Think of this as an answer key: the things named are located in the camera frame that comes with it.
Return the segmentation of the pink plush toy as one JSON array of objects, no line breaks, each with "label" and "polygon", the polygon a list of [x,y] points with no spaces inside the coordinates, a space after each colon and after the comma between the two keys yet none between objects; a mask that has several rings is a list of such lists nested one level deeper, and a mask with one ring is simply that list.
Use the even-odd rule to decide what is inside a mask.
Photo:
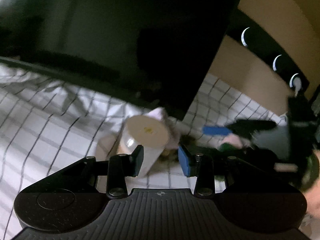
[{"label": "pink plush toy", "polygon": [[223,144],[229,144],[236,149],[241,149],[251,145],[248,139],[233,133],[229,135],[210,135],[210,138],[208,138],[207,135],[202,135],[201,139],[196,139],[193,135],[187,135],[182,131],[181,127],[179,128],[172,120],[170,120],[165,109],[162,107],[158,107],[149,113],[146,113],[145,116],[158,120],[164,124],[168,131],[169,140],[164,151],[161,153],[161,157],[164,158],[173,155],[177,151],[178,145],[182,139],[185,139],[189,143],[194,141],[196,145],[208,146],[211,148],[219,148]]}]

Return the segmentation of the white checkered tablecloth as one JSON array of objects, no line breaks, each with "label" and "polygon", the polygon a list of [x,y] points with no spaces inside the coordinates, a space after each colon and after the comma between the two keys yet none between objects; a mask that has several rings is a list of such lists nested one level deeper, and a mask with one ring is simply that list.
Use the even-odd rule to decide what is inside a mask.
[{"label": "white checkered tablecloth", "polygon": [[[89,155],[107,159],[118,149],[125,120],[149,111],[127,102],[1,65],[1,239],[12,239],[21,226],[14,213],[17,194],[32,183]],[[205,125],[223,126],[238,118],[284,118],[208,74],[184,119],[170,118],[187,135],[201,139]],[[155,163],[149,174],[129,187],[189,187],[169,160]]]}]

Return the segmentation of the black monitor screen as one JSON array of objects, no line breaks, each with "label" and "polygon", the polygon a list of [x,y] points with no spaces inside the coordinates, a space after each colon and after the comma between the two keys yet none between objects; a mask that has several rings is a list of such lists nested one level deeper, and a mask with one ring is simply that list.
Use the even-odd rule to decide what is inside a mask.
[{"label": "black monitor screen", "polygon": [[1,63],[183,119],[240,0],[1,0]]}]

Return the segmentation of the black wall socket strip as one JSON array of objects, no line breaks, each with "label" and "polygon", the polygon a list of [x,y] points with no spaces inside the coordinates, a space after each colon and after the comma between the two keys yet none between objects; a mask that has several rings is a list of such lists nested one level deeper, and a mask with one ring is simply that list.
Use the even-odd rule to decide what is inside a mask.
[{"label": "black wall socket strip", "polygon": [[267,64],[292,90],[296,89],[295,81],[299,79],[298,92],[304,94],[310,82],[281,45],[241,10],[236,11],[234,20],[235,26],[228,35]]}]

